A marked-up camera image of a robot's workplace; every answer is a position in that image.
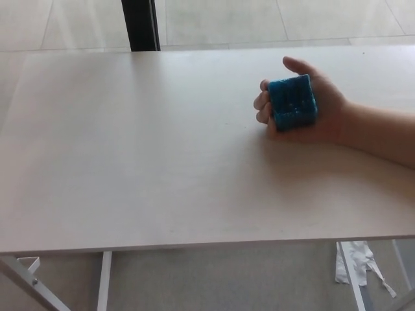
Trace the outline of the person's bare right hand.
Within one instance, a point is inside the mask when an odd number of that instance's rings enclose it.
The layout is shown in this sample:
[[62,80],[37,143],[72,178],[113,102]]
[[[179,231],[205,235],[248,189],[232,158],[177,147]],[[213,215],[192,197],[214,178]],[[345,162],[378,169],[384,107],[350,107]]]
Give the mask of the person's bare right hand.
[[270,82],[263,80],[260,83],[260,93],[254,100],[257,121],[267,126],[268,137],[275,141],[336,143],[340,137],[342,110],[348,103],[346,97],[323,72],[309,63],[286,56],[283,58],[283,65],[297,75],[309,75],[318,107],[317,120],[312,126],[278,132],[268,94]]

